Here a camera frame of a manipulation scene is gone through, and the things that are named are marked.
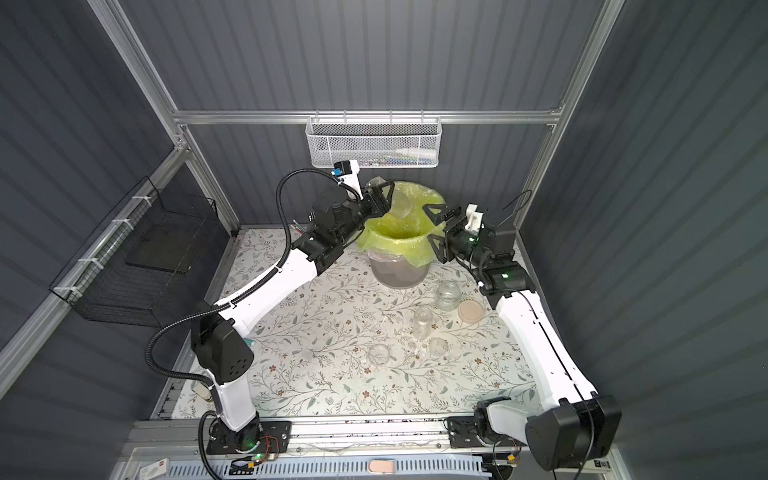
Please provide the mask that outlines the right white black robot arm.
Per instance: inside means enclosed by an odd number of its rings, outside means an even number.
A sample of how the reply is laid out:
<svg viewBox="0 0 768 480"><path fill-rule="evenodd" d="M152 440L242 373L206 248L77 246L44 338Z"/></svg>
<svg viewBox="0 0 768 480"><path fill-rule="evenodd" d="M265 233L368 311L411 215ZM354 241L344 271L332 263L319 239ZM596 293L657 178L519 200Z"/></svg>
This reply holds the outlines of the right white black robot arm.
<svg viewBox="0 0 768 480"><path fill-rule="evenodd" d="M537 287L516 261L516 233L484 220L476 205L426 204L423 211L439 227L428 241L436 259L456 262L517 342L538 387L534 413L507 397L481 400L475 408L480 440L515 440L527 445L545 471L574 468L609 453L622 417L614 397L601 395L577 367L541 306Z"/></svg>

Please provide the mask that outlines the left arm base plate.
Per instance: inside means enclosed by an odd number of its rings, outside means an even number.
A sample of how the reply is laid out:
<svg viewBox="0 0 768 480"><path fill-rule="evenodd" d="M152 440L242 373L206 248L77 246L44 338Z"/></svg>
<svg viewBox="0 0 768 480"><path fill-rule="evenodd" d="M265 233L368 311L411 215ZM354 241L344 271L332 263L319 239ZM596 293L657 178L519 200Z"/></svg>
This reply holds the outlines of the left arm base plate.
<svg viewBox="0 0 768 480"><path fill-rule="evenodd" d="M220 420L207 428L206 453L211 455L282 454L287 451L293 424L289 421L252 421L243 430L230 430Z"/></svg>

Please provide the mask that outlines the beige jar lid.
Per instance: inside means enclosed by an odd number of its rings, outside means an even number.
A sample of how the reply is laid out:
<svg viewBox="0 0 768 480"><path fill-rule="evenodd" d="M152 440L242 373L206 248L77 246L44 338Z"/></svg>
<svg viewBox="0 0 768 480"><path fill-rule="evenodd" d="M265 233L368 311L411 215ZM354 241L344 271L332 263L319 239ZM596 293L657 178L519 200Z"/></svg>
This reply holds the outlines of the beige jar lid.
<svg viewBox="0 0 768 480"><path fill-rule="evenodd" d="M475 300L462 301L457 307L457 315L462 323L474 325L486 315L484 306Z"/></svg>

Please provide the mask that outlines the glass oatmeal jar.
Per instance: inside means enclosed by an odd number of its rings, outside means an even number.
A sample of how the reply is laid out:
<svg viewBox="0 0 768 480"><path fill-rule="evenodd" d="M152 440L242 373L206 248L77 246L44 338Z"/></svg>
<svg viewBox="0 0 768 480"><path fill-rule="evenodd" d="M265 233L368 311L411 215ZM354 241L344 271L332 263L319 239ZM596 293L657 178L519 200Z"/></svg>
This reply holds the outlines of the glass oatmeal jar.
<svg viewBox="0 0 768 480"><path fill-rule="evenodd" d="M413 210L411 199L395 184L391 188L390 207L388 214L396 219L404 220Z"/></svg>
<svg viewBox="0 0 768 480"><path fill-rule="evenodd" d="M419 340L425 340L430 336L433 323L433 312L425 307L419 306L414 309L412 319L412 334Z"/></svg>

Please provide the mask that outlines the oatmeal jar with beige lid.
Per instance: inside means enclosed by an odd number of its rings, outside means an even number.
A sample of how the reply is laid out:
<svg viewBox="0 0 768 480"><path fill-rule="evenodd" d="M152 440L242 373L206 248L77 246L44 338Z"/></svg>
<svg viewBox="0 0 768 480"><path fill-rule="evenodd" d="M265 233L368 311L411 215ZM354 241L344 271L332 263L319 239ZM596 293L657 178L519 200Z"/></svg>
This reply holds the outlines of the oatmeal jar with beige lid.
<svg viewBox="0 0 768 480"><path fill-rule="evenodd" d="M435 289L435 306L443 311L455 310L462 301L462 292L457 281L441 281Z"/></svg>

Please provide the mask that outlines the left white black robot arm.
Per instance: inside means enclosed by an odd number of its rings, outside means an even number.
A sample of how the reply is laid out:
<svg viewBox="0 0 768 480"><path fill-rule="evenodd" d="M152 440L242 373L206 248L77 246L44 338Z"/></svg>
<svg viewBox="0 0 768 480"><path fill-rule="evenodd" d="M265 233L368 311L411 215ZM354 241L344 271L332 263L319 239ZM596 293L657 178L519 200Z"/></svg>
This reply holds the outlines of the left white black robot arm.
<svg viewBox="0 0 768 480"><path fill-rule="evenodd" d="M331 267L368 220L389 213L394 191L392 181L362 188L360 199L342 186L326 189L313 203L307 230L288 243L284 261L192 321L192 351L212 382L215 413L229 430L239 432L257 416L246 379L255 355L245 337L287 296Z"/></svg>

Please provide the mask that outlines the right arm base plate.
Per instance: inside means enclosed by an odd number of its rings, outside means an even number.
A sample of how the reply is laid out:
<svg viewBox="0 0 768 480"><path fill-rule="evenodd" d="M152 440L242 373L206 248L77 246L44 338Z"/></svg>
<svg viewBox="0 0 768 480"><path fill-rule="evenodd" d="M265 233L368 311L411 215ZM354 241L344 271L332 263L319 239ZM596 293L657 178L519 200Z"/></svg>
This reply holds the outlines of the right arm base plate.
<svg viewBox="0 0 768 480"><path fill-rule="evenodd" d="M443 420L443 428L453 449L487 447L481 439L473 416L449 416Z"/></svg>

